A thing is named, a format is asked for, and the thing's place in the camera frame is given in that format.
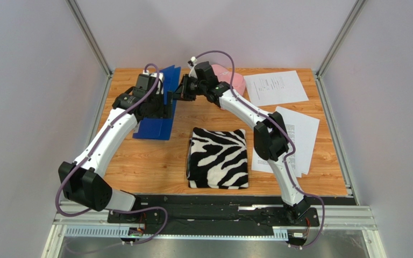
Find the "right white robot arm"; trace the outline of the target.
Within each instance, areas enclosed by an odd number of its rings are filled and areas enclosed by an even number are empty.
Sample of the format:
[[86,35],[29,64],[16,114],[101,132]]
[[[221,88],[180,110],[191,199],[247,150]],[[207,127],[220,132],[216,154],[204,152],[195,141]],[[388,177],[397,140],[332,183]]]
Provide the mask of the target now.
[[190,72],[184,74],[173,97],[178,101],[195,101],[204,96],[208,102],[231,112],[253,130],[254,150],[267,161],[281,191],[288,215],[299,219],[310,208],[306,194],[290,170],[288,156],[295,153],[280,113],[263,110],[241,97],[227,82],[218,80],[209,62],[189,61]]

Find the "blue file folder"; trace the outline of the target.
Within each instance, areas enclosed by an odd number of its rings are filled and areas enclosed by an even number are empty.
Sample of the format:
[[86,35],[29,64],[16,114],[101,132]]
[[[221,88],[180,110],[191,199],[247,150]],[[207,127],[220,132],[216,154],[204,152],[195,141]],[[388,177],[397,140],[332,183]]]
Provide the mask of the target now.
[[[181,67],[171,65],[161,69],[164,75],[163,89],[164,95],[167,96],[169,91],[174,92],[180,79]],[[172,117],[143,119],[134,129],[132,137],[134,139],[149,140],[169,140],[173,128],[174,113],[176,109],[176,100],[172,101]]]

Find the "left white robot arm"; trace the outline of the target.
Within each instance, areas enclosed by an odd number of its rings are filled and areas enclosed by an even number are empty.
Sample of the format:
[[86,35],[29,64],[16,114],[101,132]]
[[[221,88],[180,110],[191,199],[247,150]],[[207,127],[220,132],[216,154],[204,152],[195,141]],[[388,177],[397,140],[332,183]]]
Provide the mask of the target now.
[[60,165],[59,194],[88,211],[133,209],[136,196],[111,187],[104,175],[123,140],[143,119],[171,117],[172,96],[164,90],[164,79],[161,72],[144,71],[135,86],[115,99],[105,124],[89,146],[73,162]]

